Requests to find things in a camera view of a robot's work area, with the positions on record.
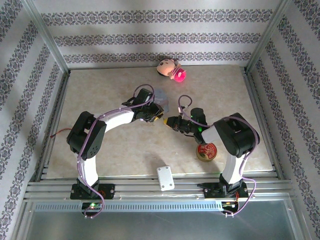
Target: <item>beige floor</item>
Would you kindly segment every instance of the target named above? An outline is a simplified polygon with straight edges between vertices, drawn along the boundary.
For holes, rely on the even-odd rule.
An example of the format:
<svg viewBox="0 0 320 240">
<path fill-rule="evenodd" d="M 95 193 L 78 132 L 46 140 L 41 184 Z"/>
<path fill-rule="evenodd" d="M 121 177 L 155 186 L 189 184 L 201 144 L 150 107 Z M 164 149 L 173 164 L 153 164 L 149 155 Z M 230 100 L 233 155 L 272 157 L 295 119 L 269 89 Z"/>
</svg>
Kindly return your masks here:
<svg viewBox="0 0 320 240">
<path fill-rule="evenodd" d="M 69 78 L 58 129 L 71 128 L 83 111 L 99 114 L 118 108 L 132 96 L 138 85 L 148 83 L 162 88 L 168 95 L 170 111 L 167 117 L 178 114 L 178 97 L 188 94 L 193 98 L 193 108 L 204 109 L 208 124 L 239 112 L 261 136 L 238 66 L 185 66 L 184 69 L 187 77 L 181 83 L 158 75 L 152 67 L 74 70 Z M 67 135 L 65 131 L 56 136 L 47 178 L 75 178 L 78 175 L 76 158 L 66 143 Z M 135 121 L 105 134 L 97 155 L 97 172 L 100 176 L 154 175 L 156 168 L 164 165 L 171 166 L 172 172 L 177 174 L 221 172 L 227 151 L 222 142 L 215 142 L 215 145 L 217 157 L 204 163 L 196 157 L 197 144 L 193 138 L 171 130 L 162 120 L 154 123 Z M 245 170 L 272 170 L 263 140 Z"/>
</svg>

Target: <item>toy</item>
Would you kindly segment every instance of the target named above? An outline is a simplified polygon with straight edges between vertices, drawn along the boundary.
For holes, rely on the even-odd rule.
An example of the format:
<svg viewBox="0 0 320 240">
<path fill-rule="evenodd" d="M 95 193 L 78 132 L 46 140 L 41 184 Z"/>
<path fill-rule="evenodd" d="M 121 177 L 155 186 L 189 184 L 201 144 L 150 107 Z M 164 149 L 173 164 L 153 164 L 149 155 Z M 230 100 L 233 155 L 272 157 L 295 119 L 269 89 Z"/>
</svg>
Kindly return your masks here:
<svg viewBox="0 0 320 240">
<path fill-rule="evenodd" d="M 179 63 L 176 65 L 173 59 L 163 59 L 156 70 L 161 76 L 167 76 L 178 83 L 182 82 L 187 76 L 186 71 L 181 68 Z"/>
</svg>

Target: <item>purple cable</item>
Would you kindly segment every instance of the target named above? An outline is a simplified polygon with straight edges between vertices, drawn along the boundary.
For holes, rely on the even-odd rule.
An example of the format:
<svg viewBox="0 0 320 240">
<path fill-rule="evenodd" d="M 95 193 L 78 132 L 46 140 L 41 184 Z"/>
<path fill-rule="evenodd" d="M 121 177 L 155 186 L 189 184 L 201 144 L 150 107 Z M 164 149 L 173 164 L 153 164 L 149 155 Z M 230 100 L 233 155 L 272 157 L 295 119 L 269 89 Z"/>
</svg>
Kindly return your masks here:
<svg viewBox="0 0 320 240">
<path fill-rule="evenodd" d="M 189 106 L 192 104 L 192 102 L 193 102 L 193 101 L 192 101 L 192 98 L 191 98 L 190 96 L 188 96 L 188 95 L 181 95 L 181 96 L 179 97 L 179 99 L 178 99 L 178 106 L 179 106 L 180 111 L 182 112 L 182 114 L 183 114 L 188 120 L 190 120 L 191 122 L 193 122 L 193 123 L 195 123 L 195 124 L 197 124 L 197 125 L 199 125 L 199 126 L 201 126 L 201 127 L 210 128 L 211 126 L 201 124 L 201 123 L 193 120 L 191 117 L 189 117 L 189 116 L 185 113 L 185 111 L 182 109 L 182 106 L 181 106 L 181 104 L 180 104 L 180 100 L 181 100 L 182 97 L 187 97 L 187 98 L 190 99 L 190 103 L 189 103 L 188 107 L 189 107 Z M 258 145 L 258 135 L 257 135 L 256 130 L 254 129 L 253 126 L 251 126 L 250 123 L 248 123 L 247 121 L 245 121 L 245 120 L 243 120 L 243 119 L 241 119 L 241 118 L 239 118 L 239 117 L 236 117 L 236 116 L 226 116 L 226 117 L 223 117 L 222 119 L 223 119 L 223 120 L 234 119 L 234 120 L 240 121 L 240 122 L 246 124 L 246 125 L 251 129 L 251 131 L 253 132 L 253 135 L 254 135 L 254 146 L 252 147 L 252 150 L 244 156 L 243 161 L 242 161 L 242 163 L 241 163 L 241 165 L 240 165 L 240 169 L 239 169 L 239 175 L 240 175 L 244 180 L 246 180 L 246 181 L 252 181 L 253 184 L 254 184 L 254 186 L 253 186 L 253 189 L 252 189 L 251 194 L 249 195 L 249 197 L 247 198 L 247 200 L 244 202 L 244 204 L 242 205 L 242 207 L 241 207 L 240 209 L 239 209 L 239 207 L 238 207 L 238 210 L 237 210 L 236 212 L 234 212 L 234 213 L 231 213 L 231 211 L 225 210 L 225 212 L 231 213 L 231 214 L 229 214 L 229 215 L 227 214 L 227 216 L 234 216 L 234 215 L 237 215 L 238 213 L 240 213 L 240 212 L 245 208 L 245 206 L 248 204 L 249 200 L 251 199 L 251 197 L 253 196 L 253 194 L 255 193 L 255 190 L 256 190 L 256 188 L 257 188 L 257 182 L 256 182 L 256 180 L 251 179 L 251 178 L 246 178 L 246 177 L 244 177 L 244 176 L 243 176 L 243 171 L 244 171 L 245 163 L 246 163 L 247 160 L 248 160 L 248 157 L 252 154 L 252 152 L 256 149 L 256 146 Z"/>
<path fill-rule="evenodd" d="M 148 86 L 148 87 L 151 88 L 151 90 L 152 90 L 152 96 L 150 97 L 150 99 L 149 99 L 148 101 L 146 101 L 146 102 L 143 102 L 143 103 L 140 103 L 140 104 L 137 104 L 137 105 L 134 105 L 134 106 L 127 106 L 127 107 L 124 107 L 124 108 L 114 109 L 114 110 L 108 111 L 108 112 L 106 112 L 106 113 L 101 114 L 100 116 L 98 116 L 98 117 L 94 120 L 94 122 L 92 123 L 92 125 L 91 125 L 91 127 L 90 127 L 90 130 L 89 130 L 89 132 L 88 132 L 88 134 L 87 134 L 87 136 L 86 136 L 86 138 L 85 138 L 85 140 L 84 140 L 84 143 L 83 143 L 83 145 L 82 145 L 82 147 L 81 147 L 81 150 L 80 150 L 80 152 L 79 152 L 79 154 L 78 154 L 78 156 L 77 156 L 77 170 L 78 170 L 78 173 L 79 173 L 79 176 L 80 176 L 82 182 L 83 182 L 91 191 L 93 191 L 95 194 L 97 194 L 97 195 L 101 198 L 101 201 L 102 201 L 102 206 L 101 206 L 100 210 L 99 210 L 95 215 L 90 216 L 91 219 L 95 218 L 96 216 L 98 216 L 98 215 L 103 211 L 103 209 L 104 209 L 104 207 L 105 207 L 105 199 L 104 199 L 104 197 L 103 197 L 98 191 L 96 191 L 95 189 L 93 189 L 93 188 L 87 183 L 87 181 L 85 181 L 84 176 L 83 176 L 84 173 L 82 172 L 82 169 L 81 169 L 81 155 L 84 153 L 85 148 L 86 148 L 87 143 L 88 143 L 88 140 L 89 140 L 89 137 L 90 137 L 90 135 L 91 135 L 91 133 L 92 133 L 95 125 L 97 124 L 97 122 L 98 122 L 100 119 L 102 119 L 102 118 L 104 118 L 104 117 L 107 117 L 107 116 L 109 116 L 109 115 L 111 115 L 111 114 L 114 114 L 114 113 L 118 113 L 118 112 L 121 112 L 121 111 L 129 110 L 129 109 L 132 109 L 132 108 L 141 107 L 141 106 L 143 106 L 143 105 L 146 105 L 146 104 L 150 103 L 150 102 L 155 98 L 155 90 L 154 90 L 154 88 L 153 88 L 150 84 L 141 84 L 140 86 L 138 86 L 138 87 L 134 90 L 133 96 L 135 96 L 136 91 L 137 91 L 139 88 L 143 87 L 143 86 Z M 84 217 L 85 217 L 85 218 L 87 218 L 87 215 L 86 215 L 87 210 L 88 210 L 88 209 L 86 209 L 86 210 L 84 211 Z"/>
</svg>

